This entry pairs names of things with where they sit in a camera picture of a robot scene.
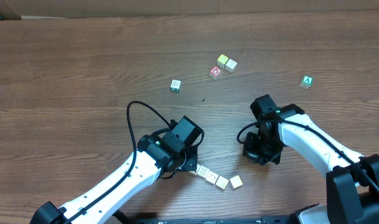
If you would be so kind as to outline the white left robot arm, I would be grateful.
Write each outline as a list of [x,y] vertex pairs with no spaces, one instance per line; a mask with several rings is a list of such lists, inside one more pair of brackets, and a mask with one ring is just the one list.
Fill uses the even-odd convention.
[[195,170],[198,134],[168,131],[143,136],[135,151],[107,178],[92,189],[57,208],[46,202],[30,223],[106,223],[130,198],[152,185],[165,173]]

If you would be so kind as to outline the yellow sided wooden block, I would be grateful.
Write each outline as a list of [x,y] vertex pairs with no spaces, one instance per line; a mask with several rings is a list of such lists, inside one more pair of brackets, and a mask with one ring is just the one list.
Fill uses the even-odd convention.
[[204,166],[200,166],[197,171],[197,176],[201,177],[203,179],[206,179],[208,176],[208,173],[210,172],[210,169]]

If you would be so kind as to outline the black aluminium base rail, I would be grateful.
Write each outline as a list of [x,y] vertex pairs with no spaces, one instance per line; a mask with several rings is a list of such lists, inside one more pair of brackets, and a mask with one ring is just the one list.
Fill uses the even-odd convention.
[[261,218],[222,218],[222,219],[170,219],[160,220],[156,218],[128,218],[122,212],[114,215],[121,223],[129,224],[292,224],[294,221],[290,215],[265,215]]

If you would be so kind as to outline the green sided wooden block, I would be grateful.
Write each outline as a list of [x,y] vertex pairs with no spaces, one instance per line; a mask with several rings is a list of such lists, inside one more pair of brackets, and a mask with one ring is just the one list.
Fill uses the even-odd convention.
[[180,80],[172,80],[170,89],[173,92],[179,93],[181,88],[181,81]]

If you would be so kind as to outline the plain wooden block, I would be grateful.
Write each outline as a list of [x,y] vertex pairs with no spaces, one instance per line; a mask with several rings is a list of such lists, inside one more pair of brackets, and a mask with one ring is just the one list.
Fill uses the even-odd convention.
[[237,62],[232,59],[229,59],[227,63],[225,64],[225,70],[227,70],[230,73],[233,73],[234,70],[236,69],[236,66],[237,66]]

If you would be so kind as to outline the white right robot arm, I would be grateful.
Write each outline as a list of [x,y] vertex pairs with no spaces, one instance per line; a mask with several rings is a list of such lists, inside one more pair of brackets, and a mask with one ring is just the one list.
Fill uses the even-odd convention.
[[297,151],[325,177],[327,204],[290,214],[288,223],[379,223],[379,155],[365,157],[318,128],[291,104],[253,102],[258,128],[243,142],[243,155],[260,165],[279,164],[283,148]]

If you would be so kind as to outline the red framed wooden block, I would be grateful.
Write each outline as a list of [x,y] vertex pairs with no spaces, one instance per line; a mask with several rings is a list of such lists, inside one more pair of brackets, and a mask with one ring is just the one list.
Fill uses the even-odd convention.
[[221,73],[222,73],[222,71],[220,70],[220,68],[218,66],[214,66],[210,70],[210,77],[213,80],[216,80],[221,75]]

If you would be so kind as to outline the green letter wooden block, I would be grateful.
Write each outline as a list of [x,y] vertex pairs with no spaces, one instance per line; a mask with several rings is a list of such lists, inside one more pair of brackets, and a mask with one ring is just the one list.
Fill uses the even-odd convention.
[[312,77],[304,75],[304,77],[302,78],[302,82],[299,86],[301,88],[309,89],[312,86],[313,80],[314,79]]

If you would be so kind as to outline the wooden block with hammer picture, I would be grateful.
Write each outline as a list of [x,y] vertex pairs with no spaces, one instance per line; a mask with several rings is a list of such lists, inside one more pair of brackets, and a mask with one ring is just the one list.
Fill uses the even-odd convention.
[[198,171],[199,171],[199,169],[200,169],[200,166],[201,165],[199,165],[199,164],[197,164],[196,165],[196,170],[194,170],[194,171],[189,171],[191,174],[193,174],[194,176],[197,176],[197,173],[198,173]]

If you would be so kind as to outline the wooden block number three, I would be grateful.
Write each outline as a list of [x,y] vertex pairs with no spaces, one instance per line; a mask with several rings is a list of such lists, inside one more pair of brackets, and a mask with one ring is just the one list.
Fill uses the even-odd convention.
[[230,178],[230,184],[232,189],[237,189],[243,185],[243,182],[239,175]]

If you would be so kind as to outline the wooden block with dots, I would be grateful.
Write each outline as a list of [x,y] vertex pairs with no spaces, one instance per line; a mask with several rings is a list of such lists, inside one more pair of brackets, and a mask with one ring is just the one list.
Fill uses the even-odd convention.
[[208,183],[210,183],[212,185],[215,185],[216,182],[217,182],[217,180],[218,180],[218,178],[219,178],[218,174],[216,174],[216,173],[214,173],[212,171],[209,171],[208,174],[207,174],[207,176],[206,176],[206,178],[205,178],[205,180],[206,180],[206,182],[208,182]]

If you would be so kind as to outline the wooden block with squiggle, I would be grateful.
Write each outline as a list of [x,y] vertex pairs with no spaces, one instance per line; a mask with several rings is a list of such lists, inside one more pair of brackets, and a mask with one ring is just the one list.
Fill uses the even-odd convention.
[[224,178],[223,176],[219,176],[216,183],[215,183],[215,186],[221,190],[225,190],[228,183],[229,183],[228,179]]

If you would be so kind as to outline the yellow top wooden block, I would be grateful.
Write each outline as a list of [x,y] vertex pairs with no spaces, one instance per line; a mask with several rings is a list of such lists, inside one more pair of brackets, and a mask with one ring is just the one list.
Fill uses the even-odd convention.
[[229,57],[224,54],[221,54],[217,59],[217,65],[221,68],[225,68],[226,63],[228,62]]

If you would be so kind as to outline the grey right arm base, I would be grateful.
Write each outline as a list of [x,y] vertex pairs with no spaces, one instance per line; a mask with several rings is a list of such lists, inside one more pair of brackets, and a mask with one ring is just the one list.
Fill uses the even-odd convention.
[[290,214],[287,223],[290,224],[330,224],[327,216],[327,207],[315,204],[304,207]]

